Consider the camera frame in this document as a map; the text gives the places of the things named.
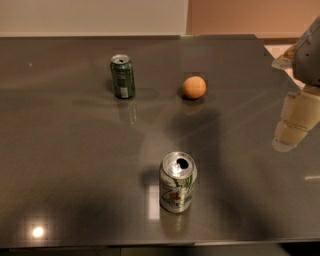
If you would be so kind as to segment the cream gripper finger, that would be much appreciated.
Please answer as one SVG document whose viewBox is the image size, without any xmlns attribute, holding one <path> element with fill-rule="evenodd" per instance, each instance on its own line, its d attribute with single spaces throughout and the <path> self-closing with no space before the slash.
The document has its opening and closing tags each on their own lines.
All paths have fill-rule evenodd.
<svg viewBox="0 0 320 256">
<path fill-rule="evenodd" d="M 295 52 L 296 45 L 290 46 L 283 54 L 273 60 L 271 66 L 279 70 L 292 69 Z"/>
<path fill-rule="evenodd" d="M 276 151 L 289 152 L 320 122 L 320 88 L 306 85 L 285 97 L 272 146 Z"/>
</svg>

